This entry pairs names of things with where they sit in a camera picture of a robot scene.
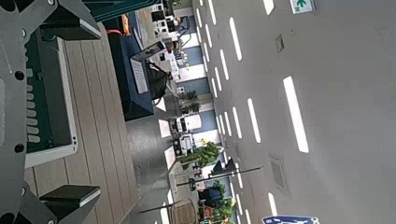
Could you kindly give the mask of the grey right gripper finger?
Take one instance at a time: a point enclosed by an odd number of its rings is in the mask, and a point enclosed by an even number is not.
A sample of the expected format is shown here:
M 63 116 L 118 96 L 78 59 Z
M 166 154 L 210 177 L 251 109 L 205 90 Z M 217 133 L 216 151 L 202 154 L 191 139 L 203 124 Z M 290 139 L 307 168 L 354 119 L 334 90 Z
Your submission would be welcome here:
M 100 195 L 98 186 L 62 185 L 39 200 L 57 217 L 57 224 L 83 224 Z
M 58 6 L 40 29 L 63 40 L 96 40 L 101 30 L 82 0 L 56 0 Z

